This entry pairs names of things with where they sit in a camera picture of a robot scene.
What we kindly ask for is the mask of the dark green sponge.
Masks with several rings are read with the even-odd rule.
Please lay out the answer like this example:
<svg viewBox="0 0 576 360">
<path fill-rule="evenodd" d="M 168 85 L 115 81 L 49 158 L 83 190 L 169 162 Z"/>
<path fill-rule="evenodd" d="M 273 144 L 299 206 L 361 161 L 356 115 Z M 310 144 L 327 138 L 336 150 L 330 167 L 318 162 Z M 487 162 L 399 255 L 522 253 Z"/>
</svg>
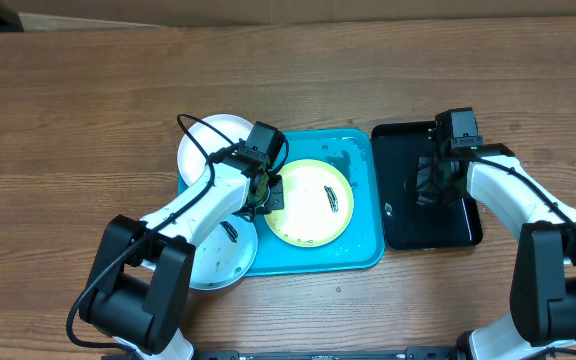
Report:
<svg viewBox="0 0 576 360">
<path fill-rule="evenodd" d="M 436 178 L 437 166 L 432 157 L 420 157 L 416 173 L 416 202 L 419 205 L 436 205 L 441 188 Z"/>
</svg>

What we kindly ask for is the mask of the yellow green plate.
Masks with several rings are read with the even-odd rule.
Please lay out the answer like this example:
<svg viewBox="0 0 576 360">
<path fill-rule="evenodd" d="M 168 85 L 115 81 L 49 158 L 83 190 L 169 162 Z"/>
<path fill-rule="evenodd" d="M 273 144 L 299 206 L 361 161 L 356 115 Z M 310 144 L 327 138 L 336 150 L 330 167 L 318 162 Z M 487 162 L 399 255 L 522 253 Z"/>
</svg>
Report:
<svg viewBox="0 0 576 360">
<path fill-rule="evenodd" d="M 284 207 L 265 216 L 272 232 L 297 247 L 319 247 L 348 227 L 354 211 L 354 195 L 346 177 L 334 166 L 302 159 L 285 165 Z"/>
</svg>

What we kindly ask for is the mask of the light blue plate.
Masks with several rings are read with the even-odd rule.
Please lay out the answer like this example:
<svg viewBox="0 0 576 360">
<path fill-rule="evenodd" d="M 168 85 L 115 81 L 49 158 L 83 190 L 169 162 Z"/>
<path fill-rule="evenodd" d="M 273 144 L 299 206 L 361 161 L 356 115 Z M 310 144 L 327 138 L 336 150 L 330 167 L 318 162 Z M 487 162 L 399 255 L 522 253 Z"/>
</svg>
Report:
<svg viewBox="0 0 576 360">
<path fill-rule="evenodd" d="M 236 216 L 228 217 L 197 248 L 190 287 L 213 291 L 239 282 L 251 268 L 257 249 L 254 225 Z"/>
</svg>

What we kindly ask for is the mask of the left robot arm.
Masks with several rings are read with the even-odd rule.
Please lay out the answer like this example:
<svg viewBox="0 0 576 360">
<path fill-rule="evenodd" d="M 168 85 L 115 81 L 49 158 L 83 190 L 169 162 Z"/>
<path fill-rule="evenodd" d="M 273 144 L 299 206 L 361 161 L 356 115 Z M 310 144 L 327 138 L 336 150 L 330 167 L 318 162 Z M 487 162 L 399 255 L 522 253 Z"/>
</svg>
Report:
<svg viewBox="0 0 576 360">
<path fill-rule="evenodd" d="M 180 323 L 195 252 L 227 217 L 282 208 L 288 152 L 280 130 L 257 122 L 247 139 L 207 155 L 200 178 L 168 205 L 141 220 L 112 219 L 68 313 L 70 341 L 119 359 L 194 358 Z"/>
</svg>

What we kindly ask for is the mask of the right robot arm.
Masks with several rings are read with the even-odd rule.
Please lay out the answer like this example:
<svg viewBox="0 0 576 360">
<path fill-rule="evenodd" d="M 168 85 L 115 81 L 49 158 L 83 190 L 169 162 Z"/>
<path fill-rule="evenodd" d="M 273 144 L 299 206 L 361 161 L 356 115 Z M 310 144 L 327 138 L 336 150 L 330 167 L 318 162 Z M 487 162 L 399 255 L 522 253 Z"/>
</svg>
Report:
<svg viewBox="0 0 576 360">
<path fill-rule="evenodd" d="M 576 356 L 576 209 L 527 174 L 505 145 L 486 144 L 470 108 L 435 117 L 433 145 L 420 157 L 410 190 L 421 206 L 472 198 L 518 243 L 509 312 L 463 333 L 452 359 Z"/>
</svg>

